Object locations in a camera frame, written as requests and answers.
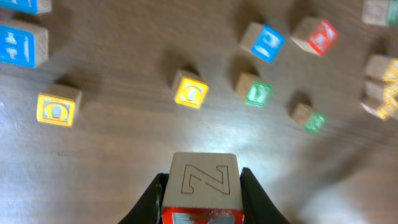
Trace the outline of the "yellow C block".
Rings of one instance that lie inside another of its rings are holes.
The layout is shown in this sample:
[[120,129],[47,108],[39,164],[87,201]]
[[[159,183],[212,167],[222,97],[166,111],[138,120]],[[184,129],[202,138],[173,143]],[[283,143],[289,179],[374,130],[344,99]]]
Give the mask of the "yellow C block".
[[172,83],[176,104],[200,109],[209,91],[201,76],[188,70],[179,69]]

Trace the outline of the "red letter I block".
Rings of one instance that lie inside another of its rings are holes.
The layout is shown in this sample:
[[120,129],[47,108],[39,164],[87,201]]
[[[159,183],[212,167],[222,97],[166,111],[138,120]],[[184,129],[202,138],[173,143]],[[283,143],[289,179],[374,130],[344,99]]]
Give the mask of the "red letter I block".
[[164,223],[244,223],[237,158],[176,152],[162,201]]

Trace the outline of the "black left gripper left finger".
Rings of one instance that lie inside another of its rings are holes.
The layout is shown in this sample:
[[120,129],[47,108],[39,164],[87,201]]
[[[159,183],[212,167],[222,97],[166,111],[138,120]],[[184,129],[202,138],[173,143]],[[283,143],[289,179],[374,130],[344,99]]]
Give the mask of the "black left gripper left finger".
[[119,224],[163,224],[162,201],[169,174],[158,173]]

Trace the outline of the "green R block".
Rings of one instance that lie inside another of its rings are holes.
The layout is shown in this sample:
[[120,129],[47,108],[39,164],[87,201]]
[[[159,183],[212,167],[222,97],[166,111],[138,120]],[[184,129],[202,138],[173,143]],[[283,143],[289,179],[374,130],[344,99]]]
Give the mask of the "green R block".
[[327,121],[327,117],[314,110],[312,106],[298,103],[293,110],[292,119],[307,133],[319,133]]

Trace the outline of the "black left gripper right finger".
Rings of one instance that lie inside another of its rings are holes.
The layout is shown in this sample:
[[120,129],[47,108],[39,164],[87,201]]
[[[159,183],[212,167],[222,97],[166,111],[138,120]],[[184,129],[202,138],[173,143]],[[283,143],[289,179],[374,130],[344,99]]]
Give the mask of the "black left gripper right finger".
[[242,169],[240,183],[244,224],[290,224],[249,168]]

